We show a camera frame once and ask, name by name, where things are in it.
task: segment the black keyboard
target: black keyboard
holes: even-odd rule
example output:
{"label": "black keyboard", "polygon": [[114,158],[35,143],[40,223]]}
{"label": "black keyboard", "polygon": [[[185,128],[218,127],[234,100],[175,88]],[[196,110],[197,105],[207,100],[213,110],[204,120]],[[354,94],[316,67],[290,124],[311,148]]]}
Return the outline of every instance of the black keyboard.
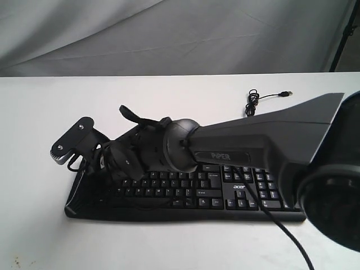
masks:
{"label": "black keyboard", "polygon": [[124,178],[111,187],[78,173],[65,213],[71,218],[105,221],[267,221],[245,188],[247,181],[279,220],[305,220],[298,207],[284,204],[271,174],[239,168],[241,174],[232,166],[213,164],[199,165],[194,173],[149,172],[139,181]]}

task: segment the gray fabric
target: gray fabric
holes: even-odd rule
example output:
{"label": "gray fabric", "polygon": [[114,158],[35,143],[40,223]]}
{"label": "gray fabric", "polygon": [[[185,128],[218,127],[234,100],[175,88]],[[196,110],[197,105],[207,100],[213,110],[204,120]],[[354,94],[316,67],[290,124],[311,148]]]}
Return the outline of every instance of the gray fabric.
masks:
{"label": "gray fabric", "polygon": [[[103,2],[43,1],[50,15],[22,26],[27,36],[20,34],[16,46],[6,42],[0,76],[324,71],[355,1]],[[65,10],[71,12],[67,20]]]}

